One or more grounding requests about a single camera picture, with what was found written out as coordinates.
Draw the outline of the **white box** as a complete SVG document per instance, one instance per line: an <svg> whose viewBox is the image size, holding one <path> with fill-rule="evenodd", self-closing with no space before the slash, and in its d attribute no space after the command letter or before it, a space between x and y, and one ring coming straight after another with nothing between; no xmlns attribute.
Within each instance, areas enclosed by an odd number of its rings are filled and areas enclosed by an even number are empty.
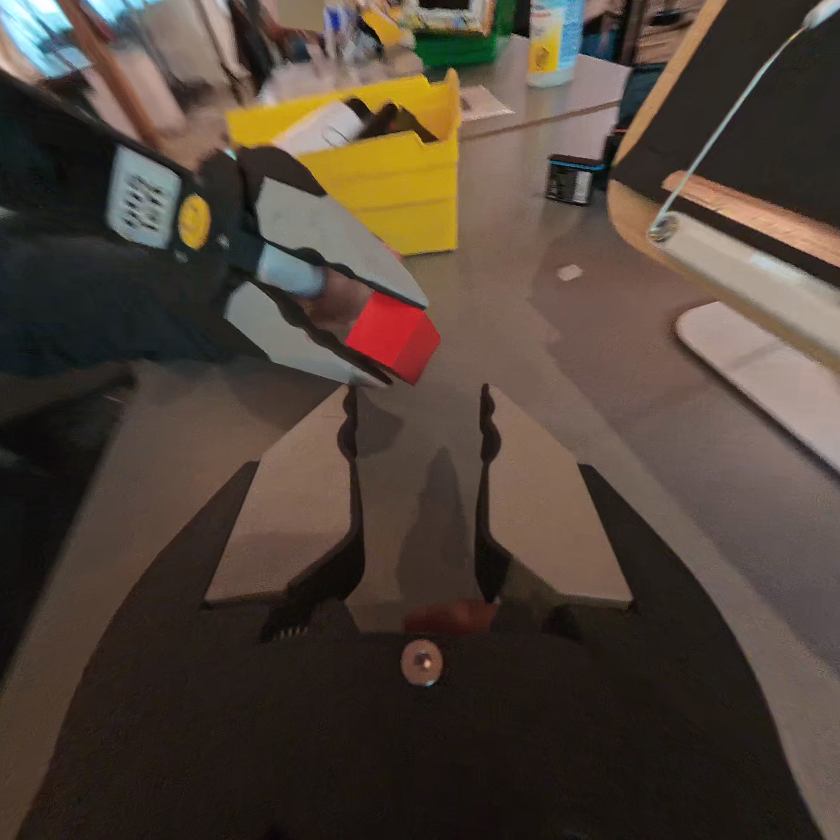
<svg viewBox="0 0 840 840"><path fill-rule="evenodd" d="M371 116L358 98L330 101L280 132L271 145L296 158L341 148L358 139Z"/></svg>

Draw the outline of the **person's left forearm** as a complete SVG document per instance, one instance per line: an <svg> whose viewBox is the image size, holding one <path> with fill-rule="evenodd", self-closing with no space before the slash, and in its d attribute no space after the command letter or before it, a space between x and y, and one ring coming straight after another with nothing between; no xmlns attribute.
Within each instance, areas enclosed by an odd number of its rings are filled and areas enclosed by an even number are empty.
<svg viewBox="0 0 840 840"><path fill-rule="evenodd" d="M267 354L224 318L238 283L101 236L2 224L1 372L23 377L111 362L224 364Z"/></svg>

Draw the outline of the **book stand with black board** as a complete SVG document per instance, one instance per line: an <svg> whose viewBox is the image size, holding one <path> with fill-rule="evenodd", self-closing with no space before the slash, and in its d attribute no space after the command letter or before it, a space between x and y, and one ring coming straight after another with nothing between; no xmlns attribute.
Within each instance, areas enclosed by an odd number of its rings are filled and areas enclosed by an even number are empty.
<svg viewBox="0 0 840 840"><path fill-rule="evenodd" d="M838 2L708 2L626 131L625 241L713 301L700 362L838 473Z"/></svg>

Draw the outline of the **yellow plastic bin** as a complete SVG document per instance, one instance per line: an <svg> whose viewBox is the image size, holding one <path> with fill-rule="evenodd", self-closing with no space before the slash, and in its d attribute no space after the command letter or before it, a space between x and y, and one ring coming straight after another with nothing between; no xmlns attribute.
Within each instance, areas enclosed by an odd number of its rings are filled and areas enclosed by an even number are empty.
<svg viewBox="0 0 840 840"><path fill-rule="evenodd" d="M425 76L384 80L318 96L226 111L233 146L256 148L332 102L360 99L377 111L403 107L435 138L413 132L356 141L305 154L301 162L338 203L403 256L458 246L460 79L448 69L441 81Z"/></svg>

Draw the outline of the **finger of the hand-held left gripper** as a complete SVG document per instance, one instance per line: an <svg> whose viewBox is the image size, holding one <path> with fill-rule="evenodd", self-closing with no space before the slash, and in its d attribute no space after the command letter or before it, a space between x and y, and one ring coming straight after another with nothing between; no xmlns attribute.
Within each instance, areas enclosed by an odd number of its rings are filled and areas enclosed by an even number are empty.
<svg viewBox="0 0 840 840"><path fill-rule="evenodd" d="M228 298L224 317L268 361L345 385L386 388L392 379L351 351L329 331L316 328L287 294L245 282Z"/></svg>
<svg viewBox="0 0 840 840"><path fill-rule="evenodd" d="M255 203L261 237L272 246L326 266L406 305L428 299L404 264L330 195L263 179Z"/></svg>

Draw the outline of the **person's left hand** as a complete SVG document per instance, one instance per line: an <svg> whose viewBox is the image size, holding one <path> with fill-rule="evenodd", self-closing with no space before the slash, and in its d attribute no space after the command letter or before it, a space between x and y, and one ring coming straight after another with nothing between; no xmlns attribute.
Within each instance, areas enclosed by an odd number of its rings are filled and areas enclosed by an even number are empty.
<svg viewBox="0 0 840 840"><path fill-rule="evenodd" d="M316 269L321 284L295 300L318 329L344 342L350 335L375 289L328 267Z"/></svg>

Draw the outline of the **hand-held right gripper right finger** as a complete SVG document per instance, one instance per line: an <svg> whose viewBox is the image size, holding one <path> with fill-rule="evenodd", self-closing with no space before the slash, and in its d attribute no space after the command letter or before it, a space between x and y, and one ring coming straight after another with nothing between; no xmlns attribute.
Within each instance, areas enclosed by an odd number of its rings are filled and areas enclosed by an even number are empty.
<svg viewBox="0 0 840 840"><path fill-rule="evenodd" d="M486 602L629 607L633 595L581 466L499 388L479 399L475 574Z"/></svg>

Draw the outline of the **green plastic bin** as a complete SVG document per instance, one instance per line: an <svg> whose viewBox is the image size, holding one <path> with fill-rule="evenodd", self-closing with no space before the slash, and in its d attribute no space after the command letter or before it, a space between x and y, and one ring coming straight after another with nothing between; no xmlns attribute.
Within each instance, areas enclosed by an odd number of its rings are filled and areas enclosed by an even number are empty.
<svg viewBox="0 0 840 840"><path fill-rule="evenodd" d="M513 32L516 8L516 1L496 2L488 35L421 29L414 35L415 51L430 70L489 65Z"/></svg>

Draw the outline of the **white wipes canister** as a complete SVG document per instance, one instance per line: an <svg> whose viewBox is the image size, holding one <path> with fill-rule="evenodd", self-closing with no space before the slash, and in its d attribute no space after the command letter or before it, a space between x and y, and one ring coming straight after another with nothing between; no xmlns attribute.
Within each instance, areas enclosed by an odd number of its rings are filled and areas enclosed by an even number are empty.
<svg viewBox="0 0 840 840"><path fill-rule="evenodd" d="M586 1L531 1L527 83L555 88L572 81L581 50Z"/></svg>

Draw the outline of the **red cube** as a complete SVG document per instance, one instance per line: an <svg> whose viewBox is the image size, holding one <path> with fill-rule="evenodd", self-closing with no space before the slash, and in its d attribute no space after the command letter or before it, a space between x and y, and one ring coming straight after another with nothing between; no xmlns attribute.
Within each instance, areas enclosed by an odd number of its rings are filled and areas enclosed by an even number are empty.
<svg viewBox="0 0 840 840"><path fill-rule="evenodd" d="M416 385L440 341L424 309L376 291L365 303L344 344L407 384Z"/></svg>

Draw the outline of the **wooden post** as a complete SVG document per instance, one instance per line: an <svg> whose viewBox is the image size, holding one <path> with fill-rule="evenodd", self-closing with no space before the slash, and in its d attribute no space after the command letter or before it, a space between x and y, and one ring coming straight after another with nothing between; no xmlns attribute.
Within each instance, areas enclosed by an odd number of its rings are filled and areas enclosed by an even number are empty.
<svg viewBox="0 0 840 840"><path fill-rule="evenodd" d="M67 16L80 50L89 59L142 141L161 151L161 136L129 80L114 58L103 29L78 1L57 1Z"/></svg>

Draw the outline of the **small black box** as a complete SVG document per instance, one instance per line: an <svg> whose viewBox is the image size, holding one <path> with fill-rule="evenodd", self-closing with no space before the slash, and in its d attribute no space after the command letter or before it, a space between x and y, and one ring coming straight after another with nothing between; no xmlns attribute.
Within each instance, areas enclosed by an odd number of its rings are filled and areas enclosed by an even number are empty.
<svg viewBox="0 0 840 840"><path fill-rule="evenodd" d="M555 203L587 207L599 179L607 172L603 158L590 159L562 154L548 158L543 195Z"/></svg>

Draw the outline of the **white paper sheet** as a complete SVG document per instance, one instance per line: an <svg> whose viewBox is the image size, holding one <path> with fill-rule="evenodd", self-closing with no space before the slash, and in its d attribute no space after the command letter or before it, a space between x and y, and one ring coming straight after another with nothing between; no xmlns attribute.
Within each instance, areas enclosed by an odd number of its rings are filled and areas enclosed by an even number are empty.
<svg viewBox="0 0 840 840"><path fill-rule="evenodd" d="M460 90L460 114L462 123L496 119L514 114L486 87L481 85L462 87Z"/></svg>

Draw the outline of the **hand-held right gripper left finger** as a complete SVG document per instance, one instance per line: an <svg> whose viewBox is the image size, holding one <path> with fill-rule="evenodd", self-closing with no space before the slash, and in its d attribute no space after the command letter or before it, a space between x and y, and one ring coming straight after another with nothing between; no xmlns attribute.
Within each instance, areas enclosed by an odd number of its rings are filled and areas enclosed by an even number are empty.
<svg viewBox="0 0 840 840"><path fill-rule="evenodd" d="M207 604L308 596L360 525L356 389L343 385L261 456Z"/></svg>

